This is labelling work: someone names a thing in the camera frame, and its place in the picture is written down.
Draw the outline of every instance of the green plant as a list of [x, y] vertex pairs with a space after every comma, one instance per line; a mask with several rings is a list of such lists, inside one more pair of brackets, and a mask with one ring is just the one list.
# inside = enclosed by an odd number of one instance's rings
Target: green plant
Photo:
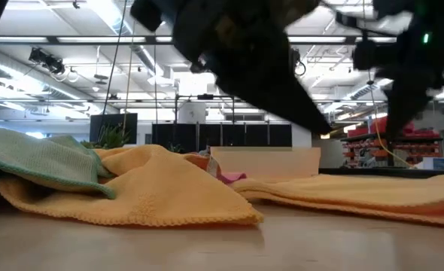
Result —
[[100, 129], [99, 140], [97, 142], [83, 141], [81, 144], [85, 148], [120, 148], [123, 147], [129, 141], [128, 133], [123, 133], [123, 129], [120, 125], [111, 126], [104, 125]]
[[180, 154], [184, 149], [182, 148], [182, 145], [180, 144], [174, 145], [173, 143], [170, 142], [167, 150]]

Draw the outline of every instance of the yellow towel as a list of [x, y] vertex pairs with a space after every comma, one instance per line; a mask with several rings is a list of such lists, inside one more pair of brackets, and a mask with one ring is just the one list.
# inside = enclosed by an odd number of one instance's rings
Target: yellow towel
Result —
[[427, 180], [317, 175], [248, 179], [228, 187], [204, 170], [208, 158], [197, 155], [156, 145], [97, 153], [117, 175], [99, 180], [116, 199], [53, 192], [18, 177], [0, 178], [0, 194], [26, 212], [104, 225], [257, 224], [262, 215], [247, 199], [444, 225], [444, 175]]
[[232, 185], [246, 199], [444, 225], [444, 175], [426, 180], [318, 175]]
[[156, 145], [98, 151], [118, 175], [106, 185], [116, 199], [40, 190], [18, 177], [1, 178], [0, 194], [13, 206], [55, 218], [93, 224], [175, 226], [256, 224], [262, 215], [243, 197], [189, 160]]

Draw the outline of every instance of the green light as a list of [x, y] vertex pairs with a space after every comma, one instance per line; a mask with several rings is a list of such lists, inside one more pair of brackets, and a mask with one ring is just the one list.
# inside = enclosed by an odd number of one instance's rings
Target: green light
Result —
[[430, 41], [430, 35], [429, 33], [424, 34], [423, 36], [423, 43], [426, 44]]

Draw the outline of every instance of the wire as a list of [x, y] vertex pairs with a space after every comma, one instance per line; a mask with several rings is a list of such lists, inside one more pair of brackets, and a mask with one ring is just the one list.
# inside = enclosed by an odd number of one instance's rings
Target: wire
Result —
[[[363, 0], [363, 26], [364, 28], [366, 28], [366, 0]], [[367, 70], [367, 75], [369, 78], [369, 81], [372, 82], [374, 84], [374, 81], [371, 78], [371, 71]], [[398, 157], [396, 154], [394, 154], [392, 151], [389, 151], [388, 148], [386, 148], [386, 146], [384, 144], [382, 144], [382, 140], [381, 140], [381, 133], [379, 133], [379, 124], [378, 124], [378, 106], [376, 105], [376, 103], [374, 102], [374, 93], [373, 93], [373, 88], [371, 89], [371, 100], [373, 102], [373, 108], [374, 108], [374, 113], [375, 113], [375, 121], [376, 121], [376, 134], [378, 135], [378, 140], [379, 140], [379, 145], [381, 145], [382, 149], [385, 150], [388, 154], [390, 154], [393, 158], [398, 159], [399, 161], [403, 162], [405, 165], [407, 165], [410, 169], [411, 168], [415, 168], [412, 164], [406, 162], [403, 158]]]
[[117, 46], [115, 47], [114, 61], [111, 65], [110, 79], [108, 79], [107, 94], [105, 95], [105, 103], [103, 105], [102, 119], [100, 121], [99, 134], [98, 134], [99, 140], [100, 140], [100, 136], [102, 135], [102, 127], [104, 126], [105, 112], [107, 111], [108, 97], [110, 96], [111, 80], [114, 77], [113, 75], [114, 75], [114, 71], [115, 71], [115, 63], [117, 62], [118, 48], [120, 47], [120, 39], [122, 38], [123, 23], [125, 23], [125, 14], [126, 14], [126, 6], [127, 5], [128, 5], [128, 0], [125, 0], [125, 3], [123, 4], [123, 13], [122, 13], [120, 29], [118, 31]]
[[[133, 29], [133, 34], [132, 34], [132, 45], [133, 45], [133, 39], [135, 37], [135, 20], [133, 20], [133, 27], [132, 27], [132, 29]], [[130, 51], [129, 76], [128, 76], [128, 83], [126, 84], [125, 113], [124, 113], [124, 116], [123, 116], [122, 136], [125, 136], [126, 114], [127, 114], [127, 108], [129, 107], [130, 77], [132, 75], [132, 58], [133, 58], [133, 52]]]
[[411, 168], [415, 168], [415, 166], [413, 166], [412, 164], [406, 162], [403, 158], [398, 157], [396, 154], [394, 154], [392, 151], [389, 151], [386, 146], [384, 146], [384, 144], [382, 144], [382, 140], [381, 140], [381, 134], [379, 133], [379, 125], [378, 125], [378, 107], [376, 106], [376, 104], [374, 103], [374, 94], [373, 94], [373, 90], [371, 90], [371, 100], [373, 101], [373, 107], [374, 107], [374, 112], [375, 114], [375, 120], [376, 120], [376, 133], [378, 135], [378, 140], [379, 140], [379, 144], [381, 145], [381, 147], [388, 153], [390, 154], [392, 157], [398, 159], [399, 161], [403, 162], [405, 165], [407, 165], [410, 169]]

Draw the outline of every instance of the wooden table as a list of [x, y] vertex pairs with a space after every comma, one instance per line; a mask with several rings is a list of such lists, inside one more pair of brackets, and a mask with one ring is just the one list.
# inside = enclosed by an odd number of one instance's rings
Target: wooden table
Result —
[[0, 209], [0, 270], [444, 270], [444, 228], [280, 206], [259, 227], [100, 227]]

